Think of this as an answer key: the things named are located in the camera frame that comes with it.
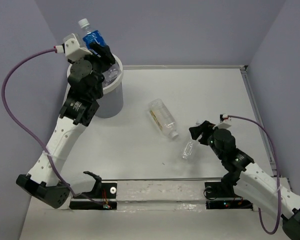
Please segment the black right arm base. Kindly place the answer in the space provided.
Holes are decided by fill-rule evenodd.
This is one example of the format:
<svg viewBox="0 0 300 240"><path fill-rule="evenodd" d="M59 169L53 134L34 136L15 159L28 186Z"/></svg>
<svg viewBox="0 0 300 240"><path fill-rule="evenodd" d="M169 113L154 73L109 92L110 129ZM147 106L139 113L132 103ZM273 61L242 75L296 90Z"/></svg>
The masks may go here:
<svg viewBox="0 0 300 240"><path fill-rule="evenodd" d="M204 183L203 196L207 210L252 210L253 204L234 193L233 187L221 181Z"/></svg>

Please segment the white cylindrical waste bin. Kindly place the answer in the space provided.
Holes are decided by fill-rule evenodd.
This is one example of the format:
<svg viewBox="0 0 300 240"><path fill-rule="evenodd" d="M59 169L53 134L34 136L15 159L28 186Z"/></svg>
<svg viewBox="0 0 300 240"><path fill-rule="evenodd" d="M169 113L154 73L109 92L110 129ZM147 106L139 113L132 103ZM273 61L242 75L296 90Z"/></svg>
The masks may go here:
<svg viewBox="0 0 300 240"><path fill-rule="evenodd" d="M92 64L85 60L85 57L74 61L67 76L70 88L60 110L60 116L85 126L93 117L103 119L114 117L124 105L122 77L121 70L110 85L104 86L104 77L93 71Z"/></svg>

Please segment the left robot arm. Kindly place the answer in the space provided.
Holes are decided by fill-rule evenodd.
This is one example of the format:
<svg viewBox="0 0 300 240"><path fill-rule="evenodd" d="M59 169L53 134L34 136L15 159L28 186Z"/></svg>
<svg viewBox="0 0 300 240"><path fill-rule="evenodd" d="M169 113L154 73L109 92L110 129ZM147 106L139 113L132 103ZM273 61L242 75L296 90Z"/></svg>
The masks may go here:
<svg viewBox="0 0 300 240"><path fill-rule="evenodd" d="M92 180L76 190L62 178L61 170L76 141L99 108L97 100L104 95L105 80L103 62L86 47L65 43L62 47L57 46L56 50L63 50L72 64L67 78L70 89L41 156L27 174L19 175L16 180L16 184L28 194L54 209L60 208L69 195L81 195L89 200L98 196L102 189L101 177L84 171L83 175Z"/></svg>

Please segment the large clear bottle cream label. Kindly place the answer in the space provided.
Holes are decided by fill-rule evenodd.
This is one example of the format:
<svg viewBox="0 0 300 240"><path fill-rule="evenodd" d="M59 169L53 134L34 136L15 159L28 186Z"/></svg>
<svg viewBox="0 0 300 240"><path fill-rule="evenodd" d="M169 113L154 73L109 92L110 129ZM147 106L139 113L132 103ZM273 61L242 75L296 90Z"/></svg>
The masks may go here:
<svg viewBox="0 0 300 240"><path fill-rule="evenodd" d="M160 98L148 104L148 111L158 128L166 137L173 140L179 136L176 121Z"/></svg>

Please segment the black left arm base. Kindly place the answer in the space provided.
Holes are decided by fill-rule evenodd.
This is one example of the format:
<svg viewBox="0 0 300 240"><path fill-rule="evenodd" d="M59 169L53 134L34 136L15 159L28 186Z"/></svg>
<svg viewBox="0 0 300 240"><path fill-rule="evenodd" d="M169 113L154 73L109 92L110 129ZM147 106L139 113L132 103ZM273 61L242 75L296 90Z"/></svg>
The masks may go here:
<svg viewBox="0 0 300 240"><path fill-rule="evenodd" d="M102 180L91 172L84 171L78 179L71 182L72 195L69 202L71 210L116 210L117 181Z"/></svg>

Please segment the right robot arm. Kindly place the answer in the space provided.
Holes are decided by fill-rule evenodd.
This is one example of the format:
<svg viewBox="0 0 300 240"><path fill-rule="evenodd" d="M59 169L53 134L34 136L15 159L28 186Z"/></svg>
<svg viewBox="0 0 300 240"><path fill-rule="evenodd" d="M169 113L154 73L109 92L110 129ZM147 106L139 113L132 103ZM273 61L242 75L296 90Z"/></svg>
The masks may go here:
<svg viewBox="0 0 300 240"><path fill-rule="evenodd" d="M237 148L229 127L225 121L213 124L206 120L189 128L191 138L209 146L227 170L221 179L221 192L248 200L272 216L289 239L300 240L300 195L281 185Z"/></svg>

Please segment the blue label bottle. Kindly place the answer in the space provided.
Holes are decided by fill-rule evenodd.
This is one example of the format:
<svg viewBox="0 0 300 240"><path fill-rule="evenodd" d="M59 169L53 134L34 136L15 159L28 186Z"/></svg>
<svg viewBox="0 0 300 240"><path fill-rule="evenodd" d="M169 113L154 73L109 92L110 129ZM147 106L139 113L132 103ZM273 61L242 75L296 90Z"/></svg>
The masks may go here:
<svg viewBox="0 0 300 240"><path fill-rule="evenodd" d="M97 29L94 29L89 21L86 18L83 18L78 21L78 24L82 31L84 32L83 41L85 42L87 48L90 50L90 43L96 42L100 44L101 46L107 45L106 41L100 34L100 32ZM118 77L118 75L121 73L120 67L118 62L115 59L115 79ZM112 82L103 82L104 86L110 85Z"/></svg>

